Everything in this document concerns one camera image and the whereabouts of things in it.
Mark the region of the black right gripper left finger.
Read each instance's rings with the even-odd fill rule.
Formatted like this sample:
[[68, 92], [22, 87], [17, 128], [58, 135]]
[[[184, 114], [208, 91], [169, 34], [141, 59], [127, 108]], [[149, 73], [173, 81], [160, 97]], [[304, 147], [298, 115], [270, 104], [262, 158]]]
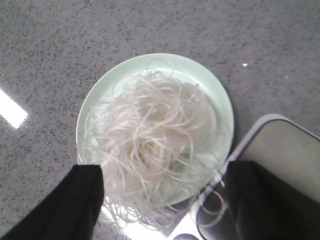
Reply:
[[4, 240], [90, 240], [104, 199], [99, 165], [74, 165]]

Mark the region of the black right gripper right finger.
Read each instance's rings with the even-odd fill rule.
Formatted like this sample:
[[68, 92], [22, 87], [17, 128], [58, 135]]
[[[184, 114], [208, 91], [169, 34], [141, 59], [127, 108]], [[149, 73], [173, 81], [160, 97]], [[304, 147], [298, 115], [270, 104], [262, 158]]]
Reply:
[[231, 161], [226, 201], [241, 240], [318, 240], [320, 204], [254, 161]]

